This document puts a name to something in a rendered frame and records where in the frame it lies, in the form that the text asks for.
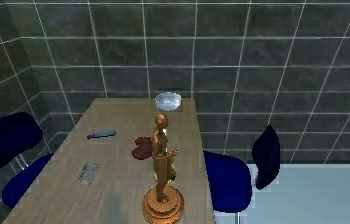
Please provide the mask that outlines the glass ashtray bowl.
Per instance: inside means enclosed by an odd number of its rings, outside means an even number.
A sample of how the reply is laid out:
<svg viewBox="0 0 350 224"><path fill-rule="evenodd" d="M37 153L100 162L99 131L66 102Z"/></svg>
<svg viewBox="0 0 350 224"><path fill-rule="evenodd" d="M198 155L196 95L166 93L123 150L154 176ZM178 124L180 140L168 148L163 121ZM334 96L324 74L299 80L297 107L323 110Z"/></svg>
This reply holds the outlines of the glass ashtray bowl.
<svg viewBox="0 0 350 224"><path fill-rule="evenodd" d="M182 97L173 92L164 92L156 96L157 107L163 111L173 111L181 105Z"/></svg>

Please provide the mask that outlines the bronze figure statue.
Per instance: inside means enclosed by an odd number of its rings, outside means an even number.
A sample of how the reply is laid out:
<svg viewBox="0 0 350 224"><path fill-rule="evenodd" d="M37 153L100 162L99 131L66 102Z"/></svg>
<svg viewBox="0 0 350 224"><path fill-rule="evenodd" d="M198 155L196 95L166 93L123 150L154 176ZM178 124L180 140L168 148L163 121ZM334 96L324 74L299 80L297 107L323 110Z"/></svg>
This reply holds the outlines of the bronze figure statue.
<svg viewBox="0 0 350 224"><path fill-rule="evenodd" d="M165 130L169 126L166 114L155 115L156 128L152 134L152 158L167 160L175 158L177 149L167 148L167 135ZM150 224L175 224L178 222L185 209L185 201L182 193L168 182L157 182L156 186L150 189L142 200L142 214Z"/></svg>

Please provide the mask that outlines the dark red round object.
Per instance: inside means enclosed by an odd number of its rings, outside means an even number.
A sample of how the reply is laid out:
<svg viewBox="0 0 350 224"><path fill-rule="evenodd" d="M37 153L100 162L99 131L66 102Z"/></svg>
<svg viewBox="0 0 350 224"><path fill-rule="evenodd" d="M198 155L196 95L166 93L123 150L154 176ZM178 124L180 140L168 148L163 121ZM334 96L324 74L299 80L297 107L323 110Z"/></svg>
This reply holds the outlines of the dark red round object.
<svg viewBox="0 0 350 224"><path fill-rule="evenodd" d="M138 137L135 140L136 148L132 151L132 156L137 160L145 160L152 156L153 147L150 137Z"/></svg>

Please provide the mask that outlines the yellow small object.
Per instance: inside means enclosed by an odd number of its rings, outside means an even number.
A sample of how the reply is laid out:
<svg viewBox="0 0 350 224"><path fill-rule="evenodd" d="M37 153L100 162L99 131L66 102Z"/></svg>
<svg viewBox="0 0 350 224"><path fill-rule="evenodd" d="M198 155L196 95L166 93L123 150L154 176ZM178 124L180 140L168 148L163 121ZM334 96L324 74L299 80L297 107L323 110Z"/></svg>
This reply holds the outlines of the yellow small object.
<svg viewBox="0 0 350 224"><path fill-rule="evenodd" d="M176 171L173 168L174 158L169 158L167 160L154 158L154 178L157 182L163 182L166 180L171 183L176 178Z"/></svg>

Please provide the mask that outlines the blue flat elongated object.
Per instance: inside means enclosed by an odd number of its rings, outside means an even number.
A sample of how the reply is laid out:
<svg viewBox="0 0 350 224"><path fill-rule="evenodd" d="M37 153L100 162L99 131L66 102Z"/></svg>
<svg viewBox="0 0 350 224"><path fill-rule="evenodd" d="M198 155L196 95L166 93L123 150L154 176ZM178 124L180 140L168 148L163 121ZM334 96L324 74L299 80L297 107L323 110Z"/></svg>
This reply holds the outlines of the blue flat elongated object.
<svg viewBox="0 0 350 224"><path fill-rule="evenodd" d="M106 137L111 137L116 135L116 130L108 130L108 131L103 131L99 133L92 133L87 135L87 139L94 139L94 138L106 138Z"/></svg>

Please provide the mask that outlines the dark blue chair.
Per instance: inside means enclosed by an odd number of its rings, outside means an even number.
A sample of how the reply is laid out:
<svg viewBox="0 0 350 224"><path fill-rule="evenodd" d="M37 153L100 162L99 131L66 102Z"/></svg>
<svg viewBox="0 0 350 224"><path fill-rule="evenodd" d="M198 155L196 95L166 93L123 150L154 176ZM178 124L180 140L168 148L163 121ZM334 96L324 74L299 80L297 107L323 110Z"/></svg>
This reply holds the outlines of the dark blue chair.
<svg viewBox="0 0 350 224"><path fill-rule="evenodd" d="M240 213L251 203L253 188L262 190L278 176L281 144L275 129L268 125L252 146L252 161L257 168L252 184L247 164L233 156L203 151L212 207L215 212Z"/></svg>
<svg viewBox="0 0 350 224"><path fill-rule="evenodd" d="M38 145L43 132L33 116L27 112L13 113L0 118L0 168L16 156ZM53 157L47 154L16 174L2 190L3 203L13 209L31 184Z"/></svg>

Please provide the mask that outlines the wooden table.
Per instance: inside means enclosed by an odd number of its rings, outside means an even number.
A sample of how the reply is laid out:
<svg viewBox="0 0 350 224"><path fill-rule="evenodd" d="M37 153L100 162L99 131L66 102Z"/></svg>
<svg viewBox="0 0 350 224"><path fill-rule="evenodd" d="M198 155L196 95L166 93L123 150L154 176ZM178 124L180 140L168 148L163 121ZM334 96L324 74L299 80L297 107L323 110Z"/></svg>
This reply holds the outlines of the wooden table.
<svg viewBox="0 0 350 224"><path fill-rule="evenodd" d="M132 156L135 139L150 136L159 112L153 98L97 98L57 149L3 224L148 224L142 199L155 187L151 159ZM171 184L185 199L177 224L215 224L195 101L167 114L168 147L178 150ZM116 135L87 135L116 130ZM79 183L86 163L99 170Z"/></svg>

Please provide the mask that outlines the grey flat rectangular object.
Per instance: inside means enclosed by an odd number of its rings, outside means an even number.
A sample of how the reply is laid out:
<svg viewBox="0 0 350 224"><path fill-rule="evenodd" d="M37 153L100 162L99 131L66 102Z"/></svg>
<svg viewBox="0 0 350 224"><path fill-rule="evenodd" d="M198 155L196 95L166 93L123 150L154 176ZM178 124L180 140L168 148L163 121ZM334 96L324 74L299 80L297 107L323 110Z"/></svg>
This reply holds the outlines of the grey flat rectangular object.
<svg viewBox="0 0 350 224"><path fill-rule="evenodd" d="M86 163L81 170L79 183L82 185L90 185L99 170L100 165L97 163Z"/></svg>

